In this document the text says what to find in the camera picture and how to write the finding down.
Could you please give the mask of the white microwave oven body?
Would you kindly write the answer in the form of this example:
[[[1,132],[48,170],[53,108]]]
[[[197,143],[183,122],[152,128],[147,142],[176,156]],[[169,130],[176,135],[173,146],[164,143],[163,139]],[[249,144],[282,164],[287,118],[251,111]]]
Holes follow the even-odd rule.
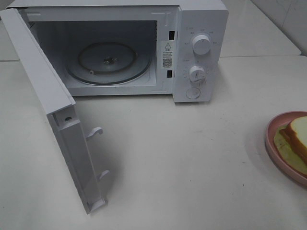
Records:
[[[71,96],[169,94],[177,103],[207,102],[213,91],[228,10],[220,0],[16,0],[17,9]],[[197,55],[195,35],[211,37],[211,49]],[[162,69],[161,42],[173,40],[171,69]],[[149,68],[121,84],[93,85],[71,76],[71,53],[93,43],[120,42],[152,50]],[[189,69],[201,66],[206,80],[191,83]],[[189,99],[186,91],[201,93]]]

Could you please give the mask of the upper white power knob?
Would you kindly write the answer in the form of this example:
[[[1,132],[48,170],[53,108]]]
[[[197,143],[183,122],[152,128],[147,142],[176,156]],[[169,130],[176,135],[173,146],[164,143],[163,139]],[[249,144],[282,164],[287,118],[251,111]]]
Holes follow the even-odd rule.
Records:
[[[211,49],[211,37],[208,34],[200,33],[192,39],[192,49],[197,55],[205,55]]]

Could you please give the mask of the white warning label sticker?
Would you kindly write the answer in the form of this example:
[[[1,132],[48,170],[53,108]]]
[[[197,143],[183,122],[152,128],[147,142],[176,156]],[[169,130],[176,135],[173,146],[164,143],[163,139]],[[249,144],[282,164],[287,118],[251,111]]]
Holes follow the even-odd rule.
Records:
[[[162,69],[171,69],[173,67],[175,49],[176,45],[173,40],[161,42]]]

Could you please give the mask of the pink round plate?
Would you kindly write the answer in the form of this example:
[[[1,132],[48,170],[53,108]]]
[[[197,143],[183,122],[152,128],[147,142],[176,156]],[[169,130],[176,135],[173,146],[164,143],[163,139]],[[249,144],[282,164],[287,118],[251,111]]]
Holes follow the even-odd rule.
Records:
[[[292,168],[281,158],[273,138],[279,127],[288,125],[295,118],[306,115],[307,113],[304,111],[290,111],[281,113],[271,119],[265,130],[265,147],[270,159],[284,175],[286,175],[288,178],[291,178],[293,181],[303,187],[307,186],[307,177]]]

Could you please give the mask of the round door release button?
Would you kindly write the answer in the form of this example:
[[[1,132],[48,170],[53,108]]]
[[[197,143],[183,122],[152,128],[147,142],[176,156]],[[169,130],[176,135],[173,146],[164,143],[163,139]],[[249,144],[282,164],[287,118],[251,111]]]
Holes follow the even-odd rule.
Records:
[[[193,87],[186,91],[186,96],[189,99],[197,99],[200,96],[200,93],[201,93],[200,89]]]

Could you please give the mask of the glass microwave turntable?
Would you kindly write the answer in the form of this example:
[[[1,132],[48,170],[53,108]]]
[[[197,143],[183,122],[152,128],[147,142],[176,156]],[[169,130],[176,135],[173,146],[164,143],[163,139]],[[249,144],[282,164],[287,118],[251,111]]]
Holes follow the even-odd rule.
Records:
[[[71,53],[67,71],[77,80],[93,85],[131,81],[149,68],[152,50],[137,49],[120,42],[90,44]]]

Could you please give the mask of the white timer knob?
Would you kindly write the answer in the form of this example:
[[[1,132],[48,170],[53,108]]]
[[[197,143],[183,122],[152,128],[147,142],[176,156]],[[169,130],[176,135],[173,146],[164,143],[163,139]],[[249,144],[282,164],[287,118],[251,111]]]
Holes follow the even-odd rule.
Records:
[[[205,69],[201,66],[192,66],[189,69],[189,80],[191,83],[199,83],[206,80]]]

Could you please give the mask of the white bread sandwich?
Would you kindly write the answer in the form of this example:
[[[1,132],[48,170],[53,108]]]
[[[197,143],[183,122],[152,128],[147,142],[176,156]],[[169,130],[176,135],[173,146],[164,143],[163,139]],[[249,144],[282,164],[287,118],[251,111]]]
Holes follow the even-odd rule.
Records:
[[[281,159],[293,170],[307,176],[307,117],[280,126],[273,138]]]

